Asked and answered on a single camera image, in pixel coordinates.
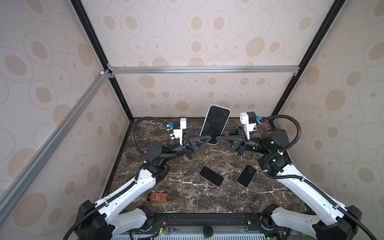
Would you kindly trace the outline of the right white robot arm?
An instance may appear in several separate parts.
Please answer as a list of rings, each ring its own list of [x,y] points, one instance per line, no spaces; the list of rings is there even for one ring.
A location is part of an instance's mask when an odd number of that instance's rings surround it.
[[[243,128],[230,129],[228,136],[216,140],[232,153],[242,155],[246,151],[260,153],[261,164],[280,147],[289,143],[286,131],[272,129],[260,137],[247,136]],[[302,232],[317,240],[351,240],[357,234],[361,211],[347,207],[318,188],[307,179],[284,155],[277,155],[263,169],[264,173],[285,185],[295,193],[312,211],[302,214],[271,204],[259,217],[262,227],[271,231],[276,227]]]

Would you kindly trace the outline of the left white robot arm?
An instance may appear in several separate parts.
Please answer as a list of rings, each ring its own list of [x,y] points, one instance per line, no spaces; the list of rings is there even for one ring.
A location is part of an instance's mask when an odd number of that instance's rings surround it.
[[[63,238],[67,240],[75,233],[80,240],[111,240],[130,230],[148,227],[153,214],[145,207],[125,214],[122,211],[167,176],[171,169],[168,161],[184,155],[191,159],[210,140],[211,136],[192,136],[186,145],[176,144],[172,148],[159,142],[150,142],[144,152],[145,162],[135,176],[95,203],[87,200],[81,204],[76,222]]]

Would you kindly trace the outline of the black smartphone white rim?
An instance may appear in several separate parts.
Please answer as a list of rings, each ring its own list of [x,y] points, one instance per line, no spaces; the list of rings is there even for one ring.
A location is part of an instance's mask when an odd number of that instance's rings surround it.
[[[251,165],[246,165],[240,175],[237,177],[236,182],[243,188],[248,188],[257,173],[257,169]]]

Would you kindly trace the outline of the black smartphone on table centre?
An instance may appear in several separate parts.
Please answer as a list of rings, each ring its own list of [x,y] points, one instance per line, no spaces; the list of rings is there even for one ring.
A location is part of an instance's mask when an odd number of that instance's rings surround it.
[[[210,168],[208,168],[206,166],[204,166],[200,170],[199,175],[202,178],[209,181],[210,183],[212,183],[213,185],[215,185],[216,187],[220,187],[224,181],[224,177],[222,177],[221,175],[219,175],[218,173],[216,173],[215,171],[211,170]]]

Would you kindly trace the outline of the small orange brown bottle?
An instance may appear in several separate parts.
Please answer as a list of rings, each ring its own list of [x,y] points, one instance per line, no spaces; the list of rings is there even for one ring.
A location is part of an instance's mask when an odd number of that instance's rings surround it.
[[[168,194],[164,193],[150,193],[147,196],[147,201],[152,203],[164,203],[168,200]]]

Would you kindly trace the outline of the black round knob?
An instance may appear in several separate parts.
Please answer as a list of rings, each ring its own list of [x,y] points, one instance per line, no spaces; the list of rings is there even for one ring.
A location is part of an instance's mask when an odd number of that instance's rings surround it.
[[[203,227],[203,236],[204,238],[208,239],[211,238],[214,235],[213,228],[211,226],[204,226]]]

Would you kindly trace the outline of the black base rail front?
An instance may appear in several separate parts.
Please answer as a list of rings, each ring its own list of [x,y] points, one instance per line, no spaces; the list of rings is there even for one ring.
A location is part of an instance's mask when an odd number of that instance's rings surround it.
[[[153,225],[146,229],[133,229],[126,234],[132,233],[134,237],[154,235],[163,230],[163,237],[174,235],[198,235],[203,236],[203,228],[211,227],[213,237],[219,234],[264,234],[266,238],[293,239],[304,237],[310,239],[306,234],[285,227],[275,227],[268,231],[262,226],[260,214],[256,213],[164,213],[154,214]]]

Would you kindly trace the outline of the silver aluminium rail back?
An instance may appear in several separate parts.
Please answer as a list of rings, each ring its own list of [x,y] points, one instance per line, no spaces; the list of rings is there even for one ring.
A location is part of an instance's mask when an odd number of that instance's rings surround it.
[[[111,67],[113,74],[297,73],[299,66]]]

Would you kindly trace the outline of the silver aluminium rail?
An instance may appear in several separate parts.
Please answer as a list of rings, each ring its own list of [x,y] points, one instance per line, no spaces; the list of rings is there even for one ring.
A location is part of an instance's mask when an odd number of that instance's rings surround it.
[[[80,115],[88,107],[97,91],[105,83],[105,81],[108,80],[110,75],[111,70],[106,69],[94,80],[74,107],[70,109],[69,113],[65,116],[59,126],[53,131],[42,147],[32,157],[31,161],[24,167],[18,177],[10,185],[10,188],[1,198],[1,225],[4,224],[5,220],[18,204],[22,196],[51,158],[54,151],[58,148]]]
[[[297,73],[299,66],[111,67],[113,74]]]

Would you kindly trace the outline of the black corner frame post right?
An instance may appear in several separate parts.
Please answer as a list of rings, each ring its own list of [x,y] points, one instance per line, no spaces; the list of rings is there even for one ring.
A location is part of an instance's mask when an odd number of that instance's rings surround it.
[[[286,87],[285,91],[283,92],[281,98],[278,101],[278,104],[274,108],[272,112],[273,115],[278,115],[280,111],[282,110],[283,106],[285,105],[288,97],[291,95],[292,91],[294,90],[295,86],[297,85],[297,82],[301,78],[302,74],[306,70],[308,64],[310,63],[311,59],[313,58],[314,54],[318,50],[319,46],[321,45],[322,41],[324,40],[326,34],[330,30],[332,24],[336,20],[338,14],[340,13],[341,9],[345,5],[347,1],[346,0],[336,0],[331,5],[330,10],[326,14],[324,20],[321,22],[321,25],[318,29],[318,31],[315,34],[314,39],[312,40],[311,44],[309,45],[309,48],[307,49],[306,53],[304,54],[303,59],[301,60],[299,64],[299,70],[296,74],[293,75],[291,80],[288,83],[288,86]]]

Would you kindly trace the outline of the black corner frame post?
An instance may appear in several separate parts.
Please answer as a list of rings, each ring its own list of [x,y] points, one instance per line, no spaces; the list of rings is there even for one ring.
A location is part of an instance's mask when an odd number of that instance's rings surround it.
[[[90,21],[90,18],[88,17],[88,14],[86,13],[86,9],[82,3],[82,1],[79,0],[70,0],[70,3],[72,7],[74,8],[74,11],[79,18],[79,21],[81,23],[81,26],[83,27],[92,47],[94,52],[96,53],[96,56],[101,63],[102,67],[104,70],[111,70],[112,68],[109,65],[109,61],[106,57],[106,54],[104,52],[104,49],[101,45],[101,42],[99,41],[99,38],[97,37],[97,34],[95,32],[95,29],[93,28],[93,25]],[[122,89],[116,79],[116,77],[111,74],[111,77],[109,77],[110,83],[113,87],[113,90],[115,91],[118,100],[120,104],[123,107],[124,112],[126,113],[128,119],[130,122],[134,121],[133,114],[127,104],[127,101],[123,95]]]
[[[299,70],[296,74],[293,75],[291,80],[288,83],[288,86],[286,87],[285,91],[283,92],[281,98],[278,101],[278,104],[274,108],[272,112],[273,115],[278,115],[280,111],[282,110],[283,106],[285,105],[288,97],[291,95],[292,91],[294,90],[295,86],[297,85],[297,82],[301,78],[302,74],[306,70],[308,64],[310,63],[311,59],[313,58],[314,54],[318,50],[319,46],[321,45],[322,41],[324,40],[326,34],[330,30],[332,24],[336,20],[338,14],[340,13],[341,9],[345,5],[347,1],[346,0],[336,0],[331,5],[330,10],[326,14],[324,20],[321,22],[321,25],[318,29],[318,31],[315,34],[314,39],[312,40],[311,44],[309,45],[309,48],[307,49],[306,53],[304,54],[303,59],[301,60],[299,64]]]

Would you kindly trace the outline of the black corner frame post left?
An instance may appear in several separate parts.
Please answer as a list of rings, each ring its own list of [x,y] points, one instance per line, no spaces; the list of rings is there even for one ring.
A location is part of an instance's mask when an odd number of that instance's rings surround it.
[[[96,56],[101,63],[102,67],[104,70],[111,70],[112,68],[109,65],[109,61],[106,57],[106,54],[104,52],[104,49],[101,45],[101,42],[99,41],[99,38],[97,37],[97,34],[95,32],[95,29],[93,28],[93,25],[90,21],[90,18],[88,17],[88,14],[86,13],[86,9],[82,3],[82,1],[79,0],[70,0],[70,3],[72,7],[74,8],[74,11],[79,18],[79,21],[81,23],[81,26],[83,27],[92,47],[94,52],[96,53]],[[118,100],[120,104],[123,107],[124,112],[126,113],[128,119],[130,122],[134,121],[133,114],[127,104],[127,101],[123,95],[122,89],[116,79],[116,77],[111,74],[111,77],[109,77],[110,83],[113,87],[113,90],[115,91]]]

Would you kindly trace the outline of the silver aluminium rail left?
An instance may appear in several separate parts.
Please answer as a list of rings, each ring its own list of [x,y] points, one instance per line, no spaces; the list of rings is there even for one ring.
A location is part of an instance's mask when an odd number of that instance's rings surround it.
[[[1,198],[1,225],[4,224],[5,220],[18,204],[22,196],[51,158],[54,151],[58,148],[80,115],[88,107],[97,91],[105,83],[105,81],[108,80],[110,75],[111,70],[106,69],[94,80],[74,107],[70,109],[69,113],[65,116],[59,126],[53,131],[42,147],[32,157],[31,161],[24,167],[18,177],[10,185],[10,188]]]

